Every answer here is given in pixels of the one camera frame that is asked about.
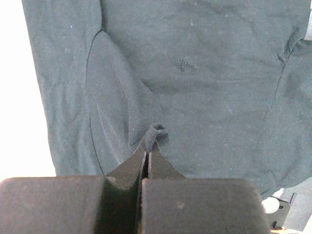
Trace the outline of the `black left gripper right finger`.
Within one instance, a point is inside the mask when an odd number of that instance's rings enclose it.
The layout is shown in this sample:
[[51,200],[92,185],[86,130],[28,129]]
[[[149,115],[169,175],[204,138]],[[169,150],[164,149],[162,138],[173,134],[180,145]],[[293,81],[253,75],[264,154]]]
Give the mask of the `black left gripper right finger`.
[[162,155],[158,141],[156,140],[152,150],[148,153],[148,178],[149,179],[186,179],[168,160]]

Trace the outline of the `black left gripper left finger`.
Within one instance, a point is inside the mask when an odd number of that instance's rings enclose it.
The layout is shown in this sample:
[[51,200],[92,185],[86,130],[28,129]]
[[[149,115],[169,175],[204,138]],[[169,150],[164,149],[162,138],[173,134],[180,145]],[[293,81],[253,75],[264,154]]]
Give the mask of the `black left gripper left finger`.
[[145,143],[141,141],[128,159],[105,176],[94,233],[137,233],[145,159]]

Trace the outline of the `black t-shirt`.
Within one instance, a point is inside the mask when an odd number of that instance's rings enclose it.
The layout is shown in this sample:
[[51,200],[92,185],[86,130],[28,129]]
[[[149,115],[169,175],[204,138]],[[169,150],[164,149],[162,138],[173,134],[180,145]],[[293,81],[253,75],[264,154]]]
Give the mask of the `black t-shirt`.
[[107,174],[148,130],[186,177],[263,197],[312,176],[308,0],[25,0],[56,174]]

